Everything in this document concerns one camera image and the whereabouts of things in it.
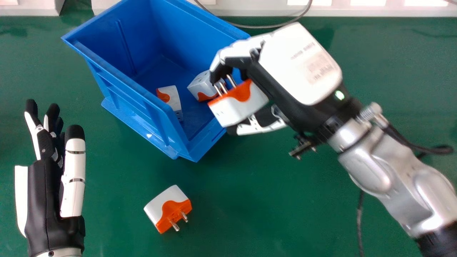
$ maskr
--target robotic arm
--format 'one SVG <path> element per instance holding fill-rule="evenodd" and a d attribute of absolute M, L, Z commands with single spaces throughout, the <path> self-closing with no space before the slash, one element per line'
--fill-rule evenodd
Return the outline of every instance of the robotic arm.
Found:
<path fill-rule="evenodd" d="M 15 198 L 30 257 L 80 257 L 84 250 L 85 135 L 79 125 L 60 133 L 59 112 L 52 104 L 41 123 L 32 99 L 24 112 L 37 161 L 15 167 Z"/>
<path fill-rule="evenodd" d="M 413 145 L 378 104 L 362 109 L 344 87 L 338 64 L 299 23 L 221 49 L 211 64 L 211 82 L 229 78 L 233 68 L 241 70 L 244 82 L 208 104 L 222 126 L 235 134 L 249 126 L 253 134 L 288 125 L 297 132 L 298 145 L 289 153 L 297 159 L 329 144 L 354 183 L 384 204 L 423 256 L 457 256 L 454 188 L 413 153 L 452 150 Z M 269 101 L 275 122 L 284 126 L 259 129 L 257 113 Z"/>

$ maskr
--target blue container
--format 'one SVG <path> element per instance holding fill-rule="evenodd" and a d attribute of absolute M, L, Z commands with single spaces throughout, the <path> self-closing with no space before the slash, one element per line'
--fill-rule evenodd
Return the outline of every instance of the blue container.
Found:
<path fill-rule="evenodd" d="M 62 39 L 87 61 L 101 105 L 169 157 L 198 161 L 225 133 L 187 90 L 245 32 L 185 0 L 123 0 Z M 155 89 L 176 85 L 184 122 Z"/>

